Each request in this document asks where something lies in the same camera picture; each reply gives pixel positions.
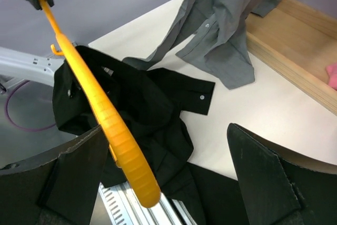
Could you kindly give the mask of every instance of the pink cloth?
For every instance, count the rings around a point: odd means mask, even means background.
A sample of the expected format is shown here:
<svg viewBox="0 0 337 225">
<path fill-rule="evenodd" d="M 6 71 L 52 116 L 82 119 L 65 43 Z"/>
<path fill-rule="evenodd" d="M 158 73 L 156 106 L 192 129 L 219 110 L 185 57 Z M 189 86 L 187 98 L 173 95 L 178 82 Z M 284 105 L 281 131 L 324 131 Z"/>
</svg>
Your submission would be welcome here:
<svg viewBox="0 0 337 225">
<path fill-rule="evenodd" d="M 326 71 L 329 75 L 328 85 L 337 90 L 337 63 L 327 66 Z"/>
</svg>

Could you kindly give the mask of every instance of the black fabric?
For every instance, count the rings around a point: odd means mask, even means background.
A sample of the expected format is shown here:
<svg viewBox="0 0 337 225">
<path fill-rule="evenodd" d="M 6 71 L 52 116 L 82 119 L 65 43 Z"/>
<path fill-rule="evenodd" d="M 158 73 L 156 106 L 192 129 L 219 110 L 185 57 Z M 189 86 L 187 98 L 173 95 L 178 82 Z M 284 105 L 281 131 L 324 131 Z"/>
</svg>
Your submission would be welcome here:
<svg viewBox="0 0 337 225">
<path fill-rule="evenodd" d="M 207 114 L 214 83 L 166 69 L 139 71 L 91 48 L 76 49 L 134 135 L 162 192 L 182 200 L 199 225 L 234 221 L 238 213 L 240 224 L 248 224 L 238 183 L 187 163 L 193 144 L 180 113 Z M 66 62 L 54 78 L 53 108 L 58 128 L 80 134 L 96 125 Z M 101 181 L 105 187 L 126 181 L 110 154 Z"/>
<path fill-rule="evenodd" d="M 336 165 L 288 150 L 236 124 L 230 124 L 227 138 L 251 225 L 337 224 Z"/>
<path fill-rule="evenodd" d="M 89 225 L 107 151 L 105 136 L 96 127 L 2 168 L 0 224 Z"/>
</svg>

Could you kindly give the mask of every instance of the cable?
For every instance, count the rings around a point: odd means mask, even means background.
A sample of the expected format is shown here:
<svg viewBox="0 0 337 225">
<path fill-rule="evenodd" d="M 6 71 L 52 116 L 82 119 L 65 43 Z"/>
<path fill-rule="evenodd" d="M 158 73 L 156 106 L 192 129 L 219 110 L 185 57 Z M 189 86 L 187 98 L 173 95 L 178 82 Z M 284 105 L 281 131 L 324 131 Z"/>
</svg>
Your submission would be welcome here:
<svg viewBox="0 0 337 225">
<path fill-rule="evenodd" d="M 10 94 L 8 95 L 7 99 L 6 99 L 6 102 L 5 102 L 5 117 L 6 119 L 10 122 L 10 124 L 12 124 L 13 126 L 15 126 L 16 128 L 18 129 L 21 129 L 23 131 L 26 131 L 26 132 L 40 132 L 40 131 L 44 131 L 44 130 L 47 130 L 47 129 L 50 129 L 52 128 L 53 126 L 56 125 L 56 123 L 52 124 L 52 125 L 49 125 L 49 126 L 45 126 L 43 128 L 40 128 L 40 129 L 28 129 L 28 128 L 24 128 L 22 126 L 19 126 L 17 125 L 10 117 L 9 113 L 8 113 L 8 105 L 9 105 L 9 101 L 11 99 L 11 97 L 14 95 L 14 93 L 19 90 L 22 86 L 24 86 L 25 84 L 27 84 L 29 81 L 24 81 L 22 82 L 21 84 L 19 84 L 16 88 L 14 88 Z"/>
</svg>

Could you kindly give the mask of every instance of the gray garment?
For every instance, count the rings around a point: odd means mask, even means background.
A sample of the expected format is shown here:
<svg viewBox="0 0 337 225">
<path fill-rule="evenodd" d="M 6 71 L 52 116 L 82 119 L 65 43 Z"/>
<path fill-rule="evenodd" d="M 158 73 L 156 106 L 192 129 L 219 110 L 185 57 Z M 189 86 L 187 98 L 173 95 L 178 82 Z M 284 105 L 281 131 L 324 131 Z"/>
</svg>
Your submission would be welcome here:
<svg viewBox="0 0 337 225">
<path fill-rule="evenodd" d="M 254 68 L 247 52 L 245 19 L 253 10 L 266 15 L 279 1 L 184 0 L 162 44 L 144 60 L 127 57 L 123 62 L 147 70 L 196 32 L 178 57 L 218 77 L 228 89 L 252 83 Z"/>
</svg>

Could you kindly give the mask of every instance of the white table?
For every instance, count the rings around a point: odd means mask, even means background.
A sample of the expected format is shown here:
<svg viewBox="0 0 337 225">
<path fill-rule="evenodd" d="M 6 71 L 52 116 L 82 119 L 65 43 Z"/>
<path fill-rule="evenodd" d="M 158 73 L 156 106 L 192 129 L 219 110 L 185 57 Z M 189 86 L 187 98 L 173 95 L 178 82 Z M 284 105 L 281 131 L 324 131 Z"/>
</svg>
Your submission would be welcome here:
<svg viewBox="0 0 337 225">
<path fill-rule="evenodd" d="M 182 0 L 172 0 L 90 44 L 123 59 L 147 57 L 169 30 Z M 194 144 L 190 162 L 236 178 L 226 131 L 233 122 L 312 158 L 337 164 L 337 117 L 267 65 L 251 56 L 256 81 L 229 91 L 219 79 L 185 63 L 172 49 L 154 66 L 216 83 L 208 116 L 183 112 Z"/>
</svg>

